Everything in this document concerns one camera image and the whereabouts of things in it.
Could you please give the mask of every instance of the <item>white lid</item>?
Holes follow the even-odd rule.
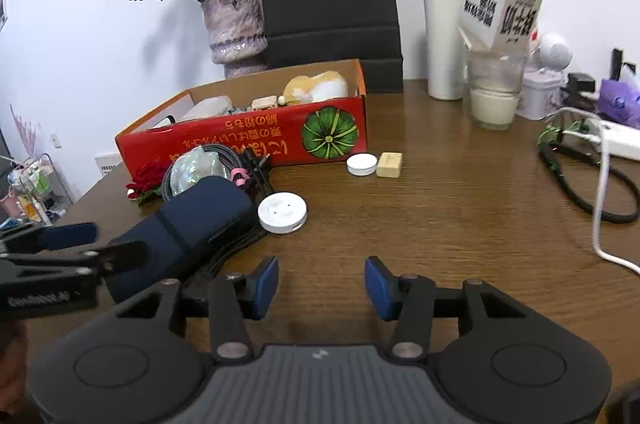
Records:
[[[533,89],[549,89],[562,86],[564,74],[559,71],[542,70],[526,71],[522,84]]]
[[[306,222],[306,203],[293,193],[273,193],[258,206],[260,225],[273,234],[288,234]]]
[[[370,153],[358,153],[347,160],[347,169],[352,175],[366,177],[376,172],[378,159]]]

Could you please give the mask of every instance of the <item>purple tissue package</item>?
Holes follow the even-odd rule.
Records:
[[[640,129],[640,89],[624,82],[604,79],[600,86],[598,111],[613,122]]]

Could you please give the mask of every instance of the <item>white tumbler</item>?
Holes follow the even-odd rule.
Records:
[[[459,100],[464,87],[463,43],[460,26],[462,0],[424,0],[427,32],[429,95]]]

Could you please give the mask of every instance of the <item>red cardboard box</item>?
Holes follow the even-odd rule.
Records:
[[[226,95],[234,107],[247,107],[256,98],[282,95],[293,77],[328,70],[347,80],[349,97],[178,122],[203,99]],[[365,95],[357,59],[252,73],[178,93],[119,133],[116,144],[132,174],[143,164],[169,164],[194,147],[211,143],[236,152],[251,147],[258,156],[269,153],[274,166],[346,160],[367,150]]]

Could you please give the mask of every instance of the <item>white round disc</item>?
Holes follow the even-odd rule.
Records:
[[[288,234],[306,222],[306,203],[293,193],[274,193],[258,206],[260,225],[273,234]]]
[[[370,153],[358,153],[347,159],[347,169],[352,175],[366,177],[376,172],[378,159]]]

